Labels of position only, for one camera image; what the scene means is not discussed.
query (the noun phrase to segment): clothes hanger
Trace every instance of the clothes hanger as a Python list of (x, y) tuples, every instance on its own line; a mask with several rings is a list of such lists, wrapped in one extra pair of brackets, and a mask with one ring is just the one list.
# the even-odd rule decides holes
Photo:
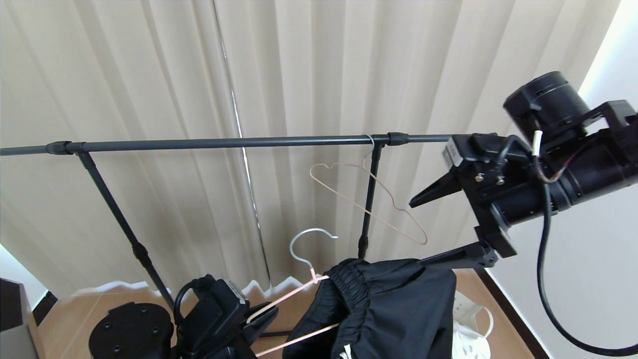
[[(365, 135), (368, 136), (370, 138), (370, 141), (372, 142), (372, 148), (374, 151), (375, 148), (375, 140), (372, 138), (372, 136), (370, 135)], [(409, 240), (412, 240), (413, 242), (419, 244), (419, 245), (425, 245), (427, 244), (427, 233), (426, 230), (423, 228), (423, 226), (419, 223), (419, 221), (414, 218), (414, 216), (408, 212), (407, 210), (405, 210), (404, 208), (399, 208), (396, 205), (396, 202), (394, 200), (394, 196), (392, 195), (392, 192), (390, 192), (390, 190), (383, 184), (383, 182), (381, 182), (374, 174), (372, 174), (372, 172), (370, 172), (369, 169), (366, 168), (366, 157), (372, 153), (372, 151), (368, 152), (364, 157), (363, 157), (363, 163), (360, 165), (357, 164), (346, 164), (346, 163), (342, 163), (342, 162), (333, 162), (330, 165), (327, 164), (314, 164), (312, 166), (310, 166), (310, 177), (312, 177), (313, 180), (319, 182), (320, 185), (324, 186), (325, 188), (328, 188), (332, 193), (340, 196), (341, 198), (345, 199), (346, 201), (354, 204), (356, 207), (358, 207), (359, 209), (363, 210), (364, 212), (366, 212), (367, 214), (371, 215), (372, 217), (376, 218), (379, 222), (387, 225), (388, 227), (392, 228), (393, 230), (397, 231), (398, 233), (402, 234), (404, 237), (408, 238)], [(399, 210), (402, 211), (404, 213), (406, 213), (408, 216), (410, 216), (410, 218), (412, 218), (412, 221), (414, 223), (417, 224), (417, 226), (421, 229), (421, 231), (423, 232), (423, 235), (425, 237), (424, 241), (417, 241), (416, 239), (412, 238), (411, 236), (407, 235), (405, 232), (403, 232), (402, 230), (398, 229), (397, 227), (394, 227), (392, 224), (389, 224), (388, 222), (382, 220), (381, 218), (379, 218), (377, 215), (375, 215), (374, 213), (368, 211), (367, 209), (365, 209), (364, 207), (362, 207), (360, 204), (356, 203), (354, 200), (346, 197), (345, 195), (337, 192), (336, 190), (334, 190), (333, 188), (331, 188), (330, 186), (326, 185), (324, 182), (320, 181), (317, 177), (315, 177), (315, 175), (313, 174), (313, 169), (317, 166), (324, 166), (327, 169), (332, 169), (335, 165), (343, 165), (343, 166), (348, 166), (348, 167), (358, 167), (360, 169), (362, 169), (363, 171), (365, 171), (366, 173), (368, 173), (370, 175), (370, 177), (372, 177), (381, 187), (383, 187), (383, 189), (390, 195), (390, 198), (392, 199), (392, 206)]]
[[(297, 235), (294, 238), (292, 238), (292, 241), (290, 241), (290, 245), (288, 246), (288, 250), (290, 251), (290, 255), (294, 259), (308, 264), (308, 266), (310, 267), (310, 275), (312, 276), (312, 279), (308, 283), (304, 284), (303, 286), (300, 286), (299, 288), (297, 288), (297, 289), (291, 291), (290, 293), (282, 296), (281, 298), (277, 299), (276, 301), (266, 305), (264, 308), (261, 308), (260, 310), (256, 311), (252, 316), (248, 317), (248, 319), (246, 320), (246, 324), (250, 324), (250, 322), (252, 322), (252, 320), (254, 320), (256, 317), (258, 317), (259, 315), (261, 315), (265, 311), (269, 310), (270, 308), (274, 307), (275, 305), (277, 305), (277, 304), (283, 302), (284, 300), (290, 298), (291, 296), (293, 296), (294, 294), (298, 293), (299, 291), (302, 291), (303, 289), (305, 289), (305, 288), (307, 288), (307, 287), (309, 287), (309, 286), (311, 286), (313, 284), (317, 284), (317, 283), (319, 283), (322, 280), (330, 278), (327, 275), (318, 276), (315, 273), (315, 267), (313, 267), (313, 264), (310, 263), (310, 261), (308, 261), (307, 259), (299, 257), (297, 254), (295, 254), (295, 251), (292, 249), (293, 245), (299, 239), (299, 237), (301, 237), (302, 235), (304, 235), (304, 234), (306, 234), (308, 232), (317, 232), (317, 231), (325, 233), (327, 236), (329, 236), (332, 239), (338, 239), (339, 238), (338, 236), (333, 236), (330, 232), (326, 231), (323, 228), (310, 228), (310, 229), (306, 229), (305, 231), (301, 231), (301, 232), (297, 233)], [(255, 356), (256, 357), (260, 357), (262, 355), (266, 355), (266, 354), (271, 353), (271, 352), (273, 352), (275, 350), (279, 350), (281, 348), (285, 348), (285, 347), (287, 347), (289, 345), (298, 343), (298, 342), (300, 342), (302, 340), (306, 340), (306, 339), (308, 339), (310, 337), (313, 337), (315, 335), (321, 334), (323, 332), (327, 332), (328, 330), (336, 328), (337, 326), (339, 326), (339, 323), (327, 326), (327, 327), (325, 327), (323, 329), (319, 329), (319, 330), (317, 330), (315, 332), (308, 333), (308, 334), (306, 334), (306, 335), (304, 335), (302, 337), (299, 337), (297, 339), (291, 340), (290, 342), (286, 342), (286, 343), (284, 343), (282, 345), (279, 345), (279, 346), (276, 346), (274, 348), (270, 348), (268, 350), (262, 351), (261, 353), (257, 353)]]

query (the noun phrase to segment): clothes rack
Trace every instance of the clothes rack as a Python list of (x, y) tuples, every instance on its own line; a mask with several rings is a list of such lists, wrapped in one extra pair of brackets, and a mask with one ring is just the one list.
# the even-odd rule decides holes
[[(146, 140), (146, 141), (110, 141), (110, 142), (71, 142), (57, 141), (41, 146), (24, 146), (1, 148), (0, 156), (19, 155), (77, 155), (82, 165), (88, 171), (91, 179), (98, 187), (102, 198), (107, 203), (117, 223), (124, 231), (126, 238), (131, 243), (133, 254), (140, 261), (153, 284), (158, 288), (169, 307), (173, 307), (173, 298), (168, 293), (168, 289), (162, 282), (159, 274), (152, 264), (148, 251), (141, 244), (132, 228), (126, 221), (126, 217), (118, 207), (113, 195), (104, 182), (98, 168), (96, 167), (90, 152), (106, 151), (148, 151), (156, 149), (202, 149), (202, 148), (250, 148), (250, 147), (294, 147), (294, 146), (337, 146), (351, 144), (374, 144), (370, 172), (377, 175), (381, 151), (384, 146), (400, 146), (407, 143), (424, 142), (447, 142), (451, 135), (408, 135), (400, 132), (389, 132), (387, 134), (352, 136), (305, 136), (305, 137), (253, 137), (253, 138), (233, 138), (233, 139), (182, 139), (182, 140)], [(366, 210), (372, 210), (375, 196), (376, 181), (370, 177), (367, 184)], [(370, 214), (365, 213), (361, 237), (359, 238), (358, 257), (363, 259), (366, 256), (368, 246), (368, 229), (370, 226)]]

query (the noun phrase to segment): curtain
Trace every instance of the curtain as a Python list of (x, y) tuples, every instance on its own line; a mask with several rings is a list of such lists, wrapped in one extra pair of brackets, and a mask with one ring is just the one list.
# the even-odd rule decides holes
[[(582, 82), (618, 1), (127, 1), (2, 3), (2, 146), (52, 141), (514, 133), (501, 108), (534, 76)], [(443, 144), (386, 147), (399, 206), (445, 173)], [(363, 212), (309, 177), (365, 146), (96, 153), (171, 288), (204, 273), (240, 286), (304, 282), (357, 255)], [(56, 295), (145, 280), (76, 158), (2, 158), (3, 245)], [(363, 205), (367, 176), (318, 167)], [(377, 186), (381, 218), (424, 240)], [(373, 219), (368, 260), (469, 243), (463, 194), (412, 210), (419, 245)]]

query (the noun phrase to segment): wooden floor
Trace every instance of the wooden floor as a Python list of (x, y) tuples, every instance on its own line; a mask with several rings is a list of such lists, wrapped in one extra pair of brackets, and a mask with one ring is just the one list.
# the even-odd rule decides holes
[[(492, 359), (533, 358), (514, 327), (500, 309), (479, 277), (471, 270), (457, 272), (457, 289), (469, 299), (489, 308), (494, 315), (494, 330), (488, 341)], [(267, 329), (267, 332), (291, 330), (308, 309), (315, 292), (301, 292), (279, 306), (279, 315)], [(248, 294), (252, 305), (274, 300), (264, 298), (259, 290)], [(196, 302), (195, 296), (186, 298), (182, 312), (188, 313)], [(116, 287), (104, 293), (81, 294), (59, 300), (38, 327), (46, 359), (90, 359), (88, 341), (93, 327), (106, 315), (109, 309), (128, 302), (157, 303), (167, 308), (162, 298), (148, 288), (130, 289)], [(478, 315), (479, 328), (487, 329), (487, 315)], [(285, 341), (285, 337), (262, 338), (253, 345), (253, 351), (259, 353)], [(281, 350), (264, 355), (261, 358), (281, 358)]]

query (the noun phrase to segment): curtain gap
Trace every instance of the curtain gap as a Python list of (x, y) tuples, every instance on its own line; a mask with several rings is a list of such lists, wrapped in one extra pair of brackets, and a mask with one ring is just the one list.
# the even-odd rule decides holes
[[(233, 86), (232, 76), (230, 75), (230, 65), (228, 64), (228, 56), (226, 56), (226, 47), (224, 46), (224, 38), (221, 33), (221, 26), (219, 24), (219, 16), (217, 13), (217, 7), (215, 5), (215, 1), (211, 0), (212, 10), (215, 14), (215, 21), (217, 25), (217, 32), (219, 33), (219, 42), (221, 44), (221, 52), (224, 55), (224, 66), (226, 69), (226, 77), (228, 78), (228, 87), (230, 88), (230, 97), (233, 101), (233, 110), (235, 112), (235, 124), (237, 125), (237, 132), (239, 133), (239, 138), (244, 138), (244, 135), (241, 130), (241, 123), (239, 121), (239, 111), (237, 110), (237, 100), (235, 98), (235, 88)], [(268, 259), (266, 258), (266, 249), (263, 244), (263, 236), (262, 236), (262, 226), (259, 223), (259, 214), (257, 213), (257, 203), (255, 202), (255, 193), (253, 191), (253, 183), (251, 181), (250, 169), (248, 167), (248, 157), (246, 156), (246, 148), (241, 148), (243, 159), (244, 159), (244, 168), (246, 170), (246, 181), (248, 182), (248, 191), (250, 192), (250, 201), (253, 204), (253, 214), (255, 215), (255, 223), (257, 224), (257, 236), (259, 237), (259, 243), (262, 246), (262, 255), (263, 262), (266, 265), (266, 275), (268, 276), (268, 283), (272, 285), (271, 279), (271, 271), (268, 267)]]

